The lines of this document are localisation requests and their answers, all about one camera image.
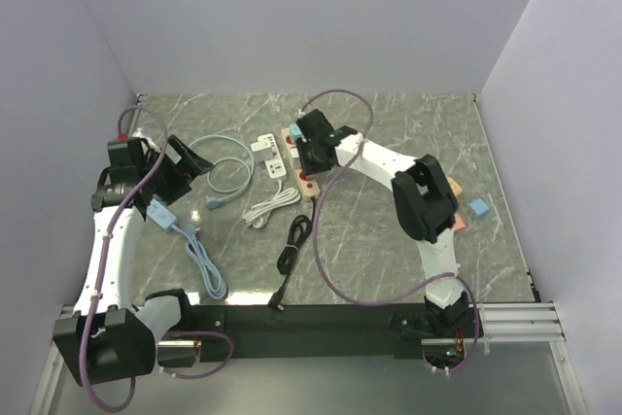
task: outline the purple cable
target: purple cable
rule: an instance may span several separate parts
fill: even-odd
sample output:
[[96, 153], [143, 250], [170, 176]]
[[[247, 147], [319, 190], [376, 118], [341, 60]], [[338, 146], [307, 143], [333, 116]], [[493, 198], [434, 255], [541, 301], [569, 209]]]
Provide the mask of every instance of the purple cable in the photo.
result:
[[226, 354], [225, 359], [222, 362], [220, 362], [215, 368], [212, 368], [209, 371], [206, 371], [204, 373], [199, 373], [199, 374], [181, 374], [181, 373], [176, 373], [175, 371], [171, 371], [168, 368], [164, 369], [164, 372], [166, 374], [170, 374], [171, 376], [174, 376], [176, 378], [179, 378], [179, 379], [201, 379], [201, 378], [205, 378], [207, 376], [211, 376], [212, 374], [218, 373], [221, 369], [223, 369], [225, 367], [225, 365], [227, 363], [229, 363], [229, 361], [231, 360], [231, 357], [233, 357], [233, 349], [234, 349], [233, 341], [226, 334], [222, 334], [220, 332], [212, 332], [210, 330], [184, 330], [184, 331], [171, 332], [170, 334], [171, 335], [206, 335], [206, 336], [209, 336], [209, 337], [218, 337], [218, 338], [220, 338], [222, 340], [225, 340], [226, 343], [229, 345], [229, 351]]
[[345, 172], [352, 166], [352, 164], [354, 164], [354, 162], [363, 153], [363, 147], [365, 145], [365, 141], [367, 140], [367, 133], [369, 132], [369, 129], [371, 128], [371, 125], [373, 124], [373, 109], [371, 107], [371, 104], [369, 104], [369, 101], [367, 101], [367, 99], [362, 97], [360, 94], [358, 94], [356, 92], [353, 92], [353, 91], [350, 91], [348, 89], [340, 89], [340, 88], [328, 89], [328, 90], [323, 91], [323, 92], [321, 92], [319, 94], [316, 94], [311, 99], [309, 99], [304, 106], [302, 106], [300, 111], [304, 112], [304, 110], [312, 102], [316, 101], [317, 99], [319, 99], [322, 96], [326, 96], [327, 94], [333, 94], [334, 92], [339, 92], [339, 93], [343, 93], [343, 94], [350, 94], [351, 96], [354, 96], [357, 99], [359, 99], [367, 107], [367, 110], [369, 111], [369, 120], [367, 121], [363, 131], [361, 132], [361, 135], [363, 136], [363, 140], [359, 144], [359, 148], [357, 149], [357, 152], [352, 156], [352, 158], [348, 162], [346, 162], [343, 166], [339, 167], [337, 169], [337, 171], [334, 173], [334, 175], [332, 175], [332, 177], [330, 177], [328, 179], [327, 184], [324, 187], [324, 189], [322, 190], [322, 193], [320, 194], [320, 198], [318, 199], [318, 203], [317, 203], [316, 211], [315, 211], [315, 216], [313, 217], [313, 230], [312, 230], [312, 233], [311, 233], [311, 240], [312, 240], [312, 243], [313, 243], [313, 257], [315, 259], [315, 263], [318, 266], [318, 270], [320, 271], [320, 275], [322, 276], [322, 279], [324, 279], [324, 282], [326, 282], [328, 288], [331, 289], [337, 296], [339, 296], [340, 298], [344, 299], [345, 301], [347, 301], [349, 303], [353, 303], [353, 304], [359, 305], [359, 306], [382, 306], [382, 305], [388, 305], [388, 304], [391, 304], [391, 303], [395, 303], [395, 302], [400, 301], [400, 300], [408, 297], [409, 295], [412, 295], [415, 292], [423, 289], [427, 284], [429, 284], [431, 282], [437, 281], [439, 279], [446, 279], [446, 278], [449, 278], [449, 277], [455, 277], [465, 287], [466, 293], [468, 294], [468, 296], [469, 296], [469, 298], [471, 300], [471, 303], [472, 303], [472, 306], [473, 306], [474, 322], [475, 322], [475, 335], [473, 337], [473, 345], [470, 348], [470, 350], [468, 351], [468, 353], [465, 355], [465, 357], [463, 358], [463, 361], [460, 364], [457, 364], [456, 366], [454, 366], [450, 370], [450, 372], [453, 372], [453, 371], [457, 370], [458, 368], [462, 367], [463, 364], [465, 364], [470, 359], [470, 356], [473, 353], [473, 350], [475, 348], [475, 344], [477, 344], [477, 340], [479, 338], [479, 329], [480, 329], [479, 313], [477, 313], [477, 302], [476, 302], [476, 299], [475, 299], [475, 294], [472, 292], [472, 290], [468, 286], [467, 282], [462, 277], [460, 277], [457, 274], [454, 274], [453, 272], [443, 272], [441, 274], [436, 274], [435, 276], [429, 277], [425, 281], [423, 281], [423, 282], [421, 282], [419, 284], [416, 284], [415, 286], [413, 286], [410, 289], [408, 289], [406, 292], [404, 292], [402, 294], [398, 294], [397, 296], [394, 296], [394, 297], [391, 297], [391, 298], [383, 298], [383, 299], [377, 300], [377, 301], [361, 301], [361, 300], [357, 300], [355, 298], [351, 298], [350, 296], [348, 296], [345, 293], [343, 293], [342, 291], [340, 291], [337, 288], [337, 286], [330, 280], [326, 270], [324, 269], [324, 266], [322, 265], [322, 261], [320, 260], [320, 248], [318, 247], [318, 230], [319, 230], [319, 226], [320, 226], [320, 215], [322, 214], [322, 207], [324, 206], [324, 202], [325, 202], [325, 200], [326, 200], [326, 198], [328, 196], [328, 193], [330, 192], [330, 190], [332, 190], [332, 187], [334, 187], [334, 184], [337, 182], [337, 180], [341, 179], [344, 176]]
[[105, 236], [102, 240], [101, 255], [99, 257], [99, 268], [97, 269], [97, 278], [95, 279], [95, 290], [94, 291], [96, 292], [96, 294], [93, 295], [90, 299], [90, 306], [88, 308], [88, 314], [86, 315], [85, 328], [82, 332], [82, 338], [80, 339], [79, 367], [80, 367], [80, 379], [82, 381], [82, 385], [84, 386], [85, 391], [88, 394], [88, 397], [92, 400], [92, 402], [95, 405], [97, 405], [102, 410], [105, 410], [111, 413], [121, 412], [132, 401], [132, 399], [134, 398], [134, 391], [136, 390], [136, 378], [134, 377], [131, 378], [130, 386], [129, 386], [129, 394], [127, 396], [127, 399], [121, 405], [117, 405], [117, 406], [109, 405], [106, 402], [104, 402], [102, 399], [100, 399], [95, 393], [95, 391], [93, 390], [93, 387], [90, 384], [90, 381], [88, 380], [88, 369], [87, 369], [87, 361], [86, 361], [86, 350], [88, 348], [88, 336], [90, 335], [90, 327], [92, 326], [93, 318], [95, 316], [95, 312], [97, 311], [97, 304], [99, 303], [99, 291], [101, 291], [101, 287], [104, 283], [104, 274], [106, 272], [106, 262], [108, 261], [108, 250], [110, 248], [110, 239], [112, 238], [112, 233], [113, 233], [113, 230], [115, 229], [115, 225], [117, 224], [117, 221], [119, 220], [119, 217], [121, 216], [121, 213], [123, 212], [123, 209], [125, 209], [125, 207], [129, 204], [132, 198], [136, 196], [136, 194], [142, 189], [142, 187], [144, 187], [145, 184], [149, 182], [149, 179], [151, 179], [154, 176], [155, 172], [162, 164], [162, 161], [164, 160], [164, 156], [166, 155], [166, 145], [167, 145], [166, 140], [168, 140], [168, 133], [166, 131], [166, 125], [164, 124], [162, 119], [156, 113], [148, 109], [145, 109], [143, 107], [138, 107], [138, 106], [132, 106], [128, 109], [125, 109], [121, 113], [119, 117], [119, 122], [117, 124], [119, 134], [121, 134], [121, 124], [123, 121], [123, 117], [125, 117], [125, 115], [129, 112], [136, 112], [136, 111], [146, 112], [147, 114], [151, 115], [154, 118], [154, 120], [161, 127], [164, 141], [162, 143], [162, 148], [160, 150], [160, 153], [157, 159], [155, 160], [154, 166], [151, 168], [149, 172], [147, 172], [147, 174], [145, 174], [145, 177], [143, 177], [140, 180], [140, 182], [136, 184], [136, 187], [134, 187], [131, 190], [131, 192], [125, 196], [125, 198], [122, 200], [121, 204], [117, 208], [117, 211], [115, 211], [115, 214], [113, 214], [113, 217], [108, 223], [108, 227], [106, 228], [107, 236]]

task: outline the purple hose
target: purple hose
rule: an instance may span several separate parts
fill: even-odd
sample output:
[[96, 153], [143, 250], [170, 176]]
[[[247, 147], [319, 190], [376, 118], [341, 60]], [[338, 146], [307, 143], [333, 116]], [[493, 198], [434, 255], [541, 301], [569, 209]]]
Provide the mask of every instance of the purple hose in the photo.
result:
[[136, 389], [136, 378], [134, 377], [131, 378], [130, 386], [129, 386], [129, 394], [127, 395], [127, 398], [121, 405], [117, 405], [117, 406], [109, 405], [106, 402], [104, 402], [102, 399], [100, 399], [95, 393], [95, 391], [93, 390], [93, 387], [90, 384], [90, 381], [88, 380], [88, 369], [87, 369], [87, 361], [86, 361], [88, 336], [90, 335], [90, 327], [92, 326], [93, 318], [95, 316], [95, 312], [97, 311], [97, 304], [99, 303], [99, 291], [101, 291], [101, 287], [104, 283], [104, 274], [106, 272], [106, 262], [108, 261], [108, 249], [110, 248], [110, 239], [112, 237], [113, 230], [115, 229], [115, 224], [119, 220], [119, 217], [121, 216], [121, 213], [123, 212], [123, 209], [125, 209], [127, 204], [129, 204], [132, 198], [136, 196], [136, 194], [142, 189], [142, 187], [144, 187], [145, 184], [149, 182], [149, 179], [151, 179], [154, 176], [155, 172], [162, 164], [162, 161], [164, 160], [164, 156], [166, 156], [166, 145], [167, 145], [167, 140], [168, 140], [166, 125], [164, 124], [162, 119], [154, 112], [148, 109], [142, 108], [142, 107], [138, 107], [138, 106], [132, 106], [128, 109], [125, 109], [121, 113], [119, 117], [119, 122], [117, 125], [119, 133], [121, 133], [121, 124], [123, 121], [123, 117], [125, 117], [125, 115], [129, 112], [136, 112], [136, 111], [146, 112], [147, 114], [151, 115], [154, 118], [154, 120], [159, 124], [162, 130], [162, 137], [164, 141], [162, 143], [162, 148], [160, 150], [160, 153], [157, 159], [155, 160], [154, 166], [151, 168], [149, 172], [147, 172], [147, 174], [145, 174], [145, 177], [143, 177], [141, 181], [138, 182], [138, 184], [136, 184], [136, 187], [134, 187], [131, 190], [131, 192], [125, 196], [125, 198], [122, 200], [121, 204], [117, 208], [117, 211], [115, 211], [115, 214], [113, 215], [110, 222], [108, 223], [108, 227], [106, 229], [106, 233], [108, 236], [104, 237], [102, 241], [101, 256], [99, 258], [99, 268], [97, 269], [97, 278], [95, 279], [95, 290], [94, 291], [96, 292], [96, 294], [93, 295], [90, 299], [90, 306], [88, 308], [88, 314], [86, 315], [85, 329], [83, 330], [82, 338], [80, 339], [79, 367], [80, 367], [80, 379], [82, 381], [82, 385], [84, 386], [85, 391], [88, 394], [88, 397], [92, 400], [92, 402], [95, 405], [97, 405], [102, 410], [105, 410], [111, 413], [121, 412], [132, 401], [132, 399], [134, 398], [134, 391]]
[[176, 373], [174, 371], [171, 371], [170, 369], [166, 368], [164, 369], [164, 372], [167, 374], [170, 374], [171, 376], [174, 376], [176, 378], [179, 379], [201, 379], [201, 378], [205, 378], [207, 376], [211, 376], [214, 373], [218, 373], [221, 369], [223, 369], [225, 367], [225, 365], [227, 363], [229, 363], [229, 361], [231, 360], [231, 357], [233, 357], [233, 341], [231, 340], [231, 338], [226, 335], [226, 334], [222, 334], [220, 332], [212, 332], [210, 330], [184, 330], [184, 331], [175, 331], [175, 332], [171, 332], [171, 335], [206, 335], [209, 337], [219, 337], [222, 340], [225, 340], [226, 343], [229, 345], [229, 351], [226, 354], [225, 359], [220, 362], [216, 367], [210, 369], [209, 371], [206, 371], [204, 373], [199, 373], [199, 374], [180, 374], [180, 373]]
[[367, 107], [367, 110], [369, 111], [369, 120], [367, 121], [363, 131], [361, 132], [361, 135], [363, 136], [363, 140], [361, 141], [361, 144], [359, 145], [357, 152], [352, 156], [352, 158], [348, 162], [346, 162], [343, 166], [339, 167], [337, 171], [334, 173], [334, 175], [332, 175], [332, 177], [328, 179], [327, 184], [322, 190], [322, 193], [320, 194], [320, 198], [318, 199], [318, 203], [316, 205], [315, 216], [313, 217], [313, 230], [311, 233], [311, 239], [313, 243], [313, 256], [315, 259], [315, 263], [318, 266], [318, 270], [320, 271], [320, 275], [322, 276], [322, 279], [324, 279], [324, 282], [327, 283], [328, 288], [331, 289], [337, 296], [339, 296], [340, 298], [344, 299], [345, 301], [349, 303], [353, 303], [359, 306], [381, 306], [381, 305], [388, 305], [391, 303], [395, 303], [423, 289], [427, 284], [431, 282], [437, 281], [439, 279], [455, 277], [465, 287], [466, 293], [468, 294], [471, 300], [471, 303], [473, 306], [474, 322], [475, 322], [475, 336], [473, 337], [473, 345], [469, 349], [468, 353], [465, 355], [463, 361], [460, 364], [457, 364], [456, 366], [454, 366], [454, 368], [450, 370], [450, 372], [455, 371], [458, 368], [462, 367], [463, 364], [465, 364], [470, 359], [470, 356], [473, 353], [473, 350], [475, 348], [475, 344], [477, 344], [477, 340], [479, 338], [479, 329], [480, 329], [479, 313], [477, 313], [477, 302], [476, 302], [475, 294], [472, 292], [467, 282], [462, 277], [454, 274], [453, 272], [443, 272], [441, 274], [436, 274], [435, 276], [432, 276], [419, 284], [416, 284], [415, 286], [408, 289], [406, 292], [402, 294], [398, 294], [397, 296], [394, 296], [391, 298], [383, 298], [377, 301], [360, 301], [355, 298], [351, 298], [350, 296], [340, 291], [337, 288], [337, 286], [330, 280], [326, 270], [324, 269], [324, 266], [322, 265], [322, 261], [320, 260], [320, 248], [318, 247], [318, 230], [320, 226], [320, 216], [322, 214], [322, 207], [324, 206], [324, 202], [328, 196], [328, 193], [330, 192], [330, 190], [332, 190], [332, 187], [334, 187], [334, 184], [344, 176], [345, 172], [352, 166], [352, 164], [354, 164], [354, 162], [363, 153], [363, 147], [367, 139], [367, 133], [369, 132], [369, 129], [371, 128], [371, 125], [373, 124], [373, 109], [371, 107], [371, 104], [369, 104], [369, 101], [367, 101], [360, 94], [350, 91], [348, 89], [339, 89], [339, 88], [329, 89], [319, 94], [316, 94], [311, 99], [309, 99], [307, 103], [304, 106], [302, 106], [300, 110], [304, 111], [312, 102], [316, 101], [322, 96], [326, 96], [327, 94], [332, 94], [334, 92], [350, 94], [351, 96], [354, 96], [357, 99], [359, 99]]

